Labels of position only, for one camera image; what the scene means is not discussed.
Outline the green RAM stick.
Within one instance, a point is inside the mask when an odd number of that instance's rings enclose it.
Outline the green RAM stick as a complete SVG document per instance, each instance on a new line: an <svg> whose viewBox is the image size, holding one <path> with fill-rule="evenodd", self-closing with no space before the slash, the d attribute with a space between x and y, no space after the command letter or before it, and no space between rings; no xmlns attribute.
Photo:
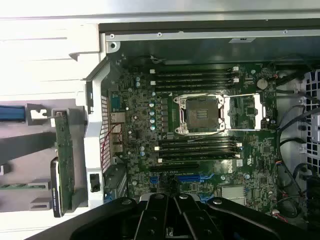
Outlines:
<svg viewBox="0 0 320 240"><path fill-rule="evenodd" d="M29 186L27 184L4 184L0 185L0 191L15 191L15 190L27 190Z"/></svg>

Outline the green motherboard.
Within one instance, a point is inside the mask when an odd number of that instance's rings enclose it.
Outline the green motherboard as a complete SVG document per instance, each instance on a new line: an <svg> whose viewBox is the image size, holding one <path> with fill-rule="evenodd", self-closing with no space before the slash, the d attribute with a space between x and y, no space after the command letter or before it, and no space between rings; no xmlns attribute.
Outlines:
<svg viewBox="0 0 320 240"><path fill-rule="evenodd" d="M212 70L239 67L234 73L178 73L150 74L156 70ZM239 75L234 78L183 78L155 79L154 75ZM262 63L209 64L209 65L157 65L127 66L116 86L108 92L111 130L103 146L104 154L112 156L114 168L121 169L127 180L126 195L139 199L143 194L159 193L168 196L196 195L203 203L213 197L222 197L223 186L243 186L245 205L253 210L270 214L276 207L277 175L273 167L277 159L277 101L276 71ZM150 85L157 80L233 79L235 83L171 83ZM257 81L265 79L268 87L261 90ZM156 91L156 86L218 86L232 85L226 90ZM260 94L266 116L261 130L248 131L254 126L254 101L252 97L230 101L231 126L239 130L225 130L207 136L184 136L174 133L177 113L173 98L184 94L242 95ZM169 142L161 140L195 139L213 136L235 136L239 140L202 140L194 142ZM242 143L242 147L174 148L155 151L155 146L178 144ZM159 157L160 153L185 153L208 151L239 151L234 155ZM161 165L199 164L197 169L151 172L150 167ZM199 175L200 182L180 182L178 176Z"/></svg>

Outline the open black PC case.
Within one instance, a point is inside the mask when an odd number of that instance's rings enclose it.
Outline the open black PC case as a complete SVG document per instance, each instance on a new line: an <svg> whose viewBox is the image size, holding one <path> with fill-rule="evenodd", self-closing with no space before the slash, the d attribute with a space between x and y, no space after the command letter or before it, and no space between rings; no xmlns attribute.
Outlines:
<svg viewBox="0 0 320 240"><path fill-rule="evenodd" d="M308 72L320 70L320 30L268 32L101 32L98 25L81 25L69 34L71 58L89 64L84 103L88 126L84 137L88 207L99 207L126 194L127 179L105 155L111 131L108 93L129 66L191 66L261 63L275 70L276 207L271 216L297 218L314 206L311 179L318 178L304 162L306 117L320 111L320 100L301 91Z"/></svg>

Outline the blue expansion slot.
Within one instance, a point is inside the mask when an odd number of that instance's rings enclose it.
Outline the blue expansion slot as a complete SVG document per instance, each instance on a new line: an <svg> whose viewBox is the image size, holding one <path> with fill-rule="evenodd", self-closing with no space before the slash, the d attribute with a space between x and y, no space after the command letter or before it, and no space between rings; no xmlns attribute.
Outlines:
<svg viewBox="0 0 320 240"><path fill-rule="evenodd" d="M192 183L201 181L201 177L199 175L179 175L177 179L182 183Z"/></svg>

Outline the black RAM slot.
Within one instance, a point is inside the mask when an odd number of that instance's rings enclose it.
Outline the black RAM slot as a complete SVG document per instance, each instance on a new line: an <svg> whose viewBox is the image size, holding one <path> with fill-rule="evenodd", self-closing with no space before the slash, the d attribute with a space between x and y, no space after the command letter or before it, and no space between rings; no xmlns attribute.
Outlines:
<svg viewBox="0 0 320 240"><path fill-rule="evenodd" d="M235 155L240 153L239 151L201 151L201 152L165 152L160 153L160 158L174 158L174 157L190 157L190 156L224 156L224 155Z"/></svg>
<svg viewBox="0 0 320 240"><path fill-rule="evenodd" d="M184 142L198 142L198 141L220 141L220 140L231 140L236 141L241 138L236 136L208 136L208 137L200 137L200 138L194 138L194 139L187 139L187 138L180 138L180 139L166 139L166 140L159 140L159 144L166 144L166 143L184 143Z"/></svg>
<svg viewBox="0 0 320 240"><path fill-rule="evenodd" d="M182 70L159 70L159 69L150 69L150 74L211 74L211 73L236 73L239 72L240 68L234 66L232 68L225 69L182 69Z"/></svg>
<svg viewBox="0 0 320 240"><path fill-rule="evenodd" d="M156 86L161 84L233 84L235 81L233 79L173 79L173 80L151 80L150 85Z"/></svg>
<svg viewBox="0 0 320 240"><path fill-rule="evenodd" d="M179 92L179 91L217 91L233 89L234 85L165 85L156 86L155 90L158 92Z"/></svg>
<svg viewBox="0 0 320 240"><path fill-rule="evenodd" d="M161 145L155 146L155 151L160 151L164 149L183 149L183 148L234 148L234 147L242 147L243 144L241 142L238 143L187 143L187 144L171 144L171 145Z"/></svg>
<svg viewBox="0 0 320 240"><path fill-rule="evenodd" d="M200 79L200 78L218 78L218 79L233 79L239 77L239 75L232 74L212 74L212 75L199 75L199 74L187 74L187 75L154 75L155 79Z"/></svg>

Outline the long black expansion slot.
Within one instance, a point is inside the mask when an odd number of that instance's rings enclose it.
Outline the long black expansion slot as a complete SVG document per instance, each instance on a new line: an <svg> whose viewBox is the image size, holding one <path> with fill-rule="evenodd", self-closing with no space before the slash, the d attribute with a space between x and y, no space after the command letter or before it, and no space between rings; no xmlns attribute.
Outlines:
<svg viewBox="0 0 320 240"><path fill-rule="evenodd" d="M149 168L150 172L166 172L166 171L186 171L199 168L198 163L173 164L173 165L157 165Z"/></svg>

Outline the CPU socket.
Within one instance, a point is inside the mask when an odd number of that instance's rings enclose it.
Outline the CPU socket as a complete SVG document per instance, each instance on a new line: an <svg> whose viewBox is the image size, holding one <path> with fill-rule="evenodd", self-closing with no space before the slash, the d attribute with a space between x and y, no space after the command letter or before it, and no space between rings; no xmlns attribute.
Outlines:
<svg viewBox="0 0 320 240"><path fill-rule="evenodd" d="M182 136L209 136L226 130L225 98L215 93L190 93L173 98L176 111L174 133Z"/></svg>

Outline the perforated metal drive cage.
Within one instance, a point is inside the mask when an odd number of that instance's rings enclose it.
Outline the perforated metal drive cage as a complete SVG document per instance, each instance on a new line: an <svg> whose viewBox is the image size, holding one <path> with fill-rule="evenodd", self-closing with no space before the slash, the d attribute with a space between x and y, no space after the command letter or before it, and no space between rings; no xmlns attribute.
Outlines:
<svg viewBox="0 0 320 240"><path fill-rule="evenodd" d="M301 83L301 91L320 101L320 69L307 72ZM305 155L304 162L311 164L320 177L320 111L305 118L306 131L302 133L305 143L299 148Z"/></svg>

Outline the silver chipset heatsink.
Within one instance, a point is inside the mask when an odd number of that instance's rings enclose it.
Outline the silver chipset heatsink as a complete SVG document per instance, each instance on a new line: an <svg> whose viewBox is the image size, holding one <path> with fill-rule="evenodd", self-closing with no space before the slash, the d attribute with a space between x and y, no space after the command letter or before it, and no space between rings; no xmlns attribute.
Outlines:
<svg viewBox="0 0 320 240"><path fill-rule="evenodd" d="M245 190L242 185L222 186L221 196L241 205L246 204Z"/></svg>

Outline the grey parts rack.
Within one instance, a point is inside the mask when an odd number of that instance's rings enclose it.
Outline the grey parts rack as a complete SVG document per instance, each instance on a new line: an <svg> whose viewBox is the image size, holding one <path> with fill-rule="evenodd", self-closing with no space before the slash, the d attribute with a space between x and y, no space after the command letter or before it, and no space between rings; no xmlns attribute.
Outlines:
<svg viewBox="0 0 320 240"><path fill-rule="evenodd" d="M50 109L69 109L70 132L74 156L74 204L77 207L88 206L87 177L84 152L84 108L77 106L75 99L39 100L35 102ZM42 125L26 123L0 123L0 153L14 154L8 161L11 171L0 175L0 185L28 184L31 182L49 182L51 180L50 162L56 156L55 148L50 147L27 154L28 135L53 133L55 128L50 121ZM51 200L49 190L0 190L0 213L31 210L34 200Z"/></svg>

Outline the hard disk in blue caddy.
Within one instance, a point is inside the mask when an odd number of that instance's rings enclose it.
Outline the hard disk in blue caddy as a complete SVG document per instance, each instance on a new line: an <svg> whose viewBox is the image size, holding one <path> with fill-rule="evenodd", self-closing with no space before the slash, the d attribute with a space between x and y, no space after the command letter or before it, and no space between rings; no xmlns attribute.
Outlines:
<svg viewBox="0 0 320 240"><path fill-rule="evenodd" d="M24 122L25 120L24 106L0 105L0 122Z"/></svg>

